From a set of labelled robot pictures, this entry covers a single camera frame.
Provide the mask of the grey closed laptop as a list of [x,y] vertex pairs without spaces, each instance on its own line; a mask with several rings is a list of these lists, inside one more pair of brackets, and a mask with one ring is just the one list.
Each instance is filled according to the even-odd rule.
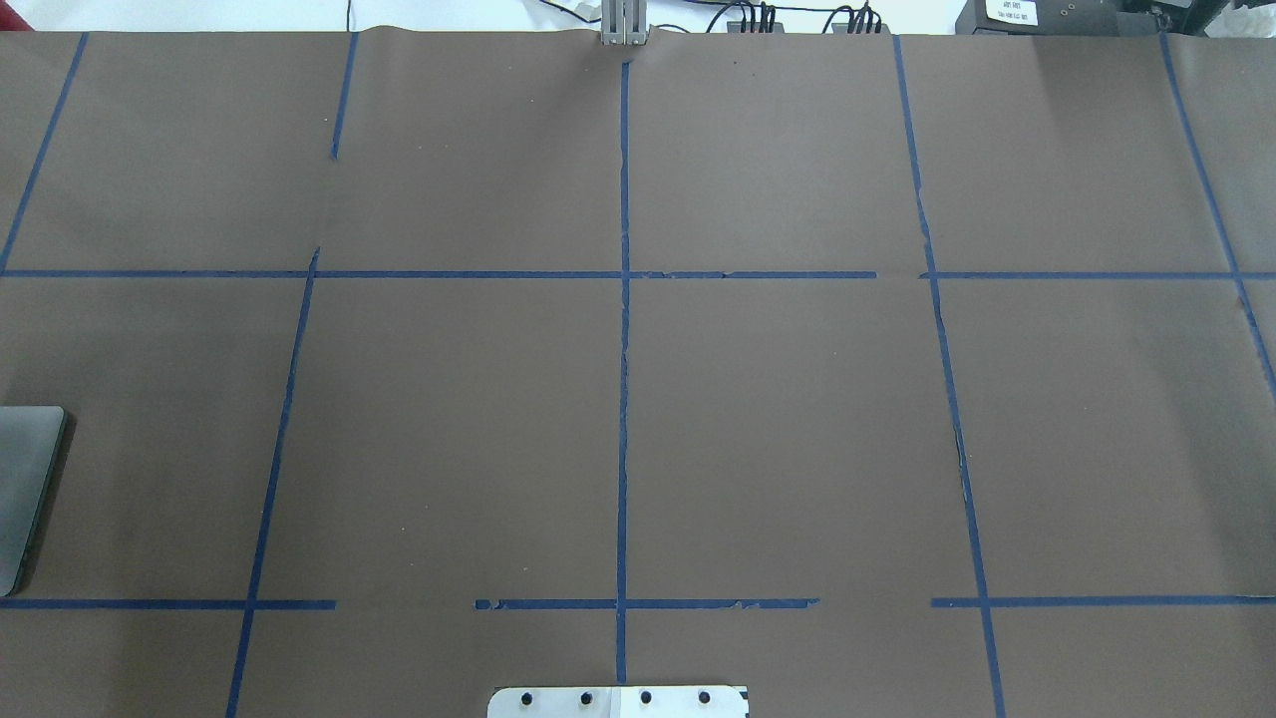
[[68,427],[61,406],[1,408],[1,596],[19,589]]

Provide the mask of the aluminium frame post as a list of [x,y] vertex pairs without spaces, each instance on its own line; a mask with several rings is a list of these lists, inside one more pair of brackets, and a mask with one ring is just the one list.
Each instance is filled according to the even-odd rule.
[[602,45],[641,46],[649,38],[646,0],[600,1],[600,40]]

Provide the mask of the blue tape grid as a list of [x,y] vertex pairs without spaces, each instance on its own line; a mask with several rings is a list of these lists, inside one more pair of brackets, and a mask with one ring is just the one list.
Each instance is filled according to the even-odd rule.
[[1273,42],[3,36],[5,717],[1273,714]]

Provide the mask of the black computer box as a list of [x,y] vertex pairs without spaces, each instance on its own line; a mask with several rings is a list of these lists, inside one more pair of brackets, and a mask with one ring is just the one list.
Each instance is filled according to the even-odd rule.
[[1067,37],[1139,37],[1162,32],[1148,11],[1125,1],[966,1],[954,33]]

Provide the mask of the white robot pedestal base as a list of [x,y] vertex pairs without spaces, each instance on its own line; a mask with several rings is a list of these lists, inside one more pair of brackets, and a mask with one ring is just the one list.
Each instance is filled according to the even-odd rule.
[[487,717],[749,717],[748,689],[730,685],[498,689]]

